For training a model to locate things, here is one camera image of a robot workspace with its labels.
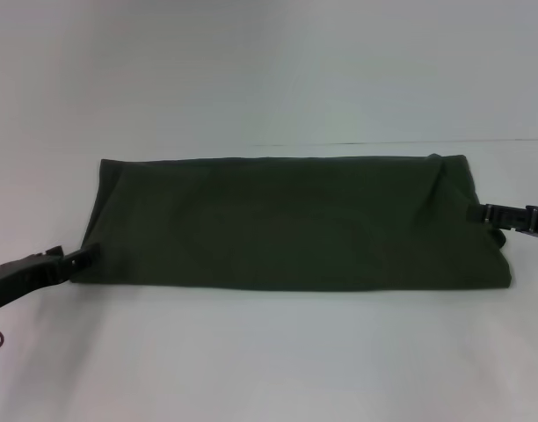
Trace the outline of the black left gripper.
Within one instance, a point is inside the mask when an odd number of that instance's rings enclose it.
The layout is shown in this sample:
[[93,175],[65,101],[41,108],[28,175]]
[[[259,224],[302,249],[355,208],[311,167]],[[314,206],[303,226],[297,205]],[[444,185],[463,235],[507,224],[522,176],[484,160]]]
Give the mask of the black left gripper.
[[0,308],[31,292],[73,280],[100,259],[100,245],[89,244],[64,256],[61,246],[0,265]]

